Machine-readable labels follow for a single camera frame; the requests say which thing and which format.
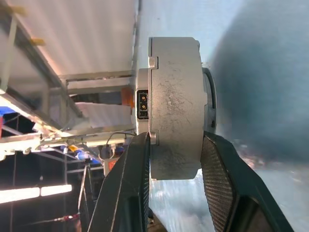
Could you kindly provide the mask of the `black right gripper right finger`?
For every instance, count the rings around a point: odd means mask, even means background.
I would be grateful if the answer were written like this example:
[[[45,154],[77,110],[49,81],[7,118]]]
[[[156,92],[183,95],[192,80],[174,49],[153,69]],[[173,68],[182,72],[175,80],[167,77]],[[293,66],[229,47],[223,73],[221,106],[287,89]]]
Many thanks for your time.
[[[215,231],[293,231],[263,180],[228,140],[205,132],[200,161]]]

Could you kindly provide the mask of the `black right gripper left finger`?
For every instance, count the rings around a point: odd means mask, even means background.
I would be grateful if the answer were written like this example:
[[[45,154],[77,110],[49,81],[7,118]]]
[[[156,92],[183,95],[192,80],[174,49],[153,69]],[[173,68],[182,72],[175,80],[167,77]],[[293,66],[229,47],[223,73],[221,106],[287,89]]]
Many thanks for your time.
[[[145,232],[149,214],[150,136],[132,138],[105,177],[90,232]]]

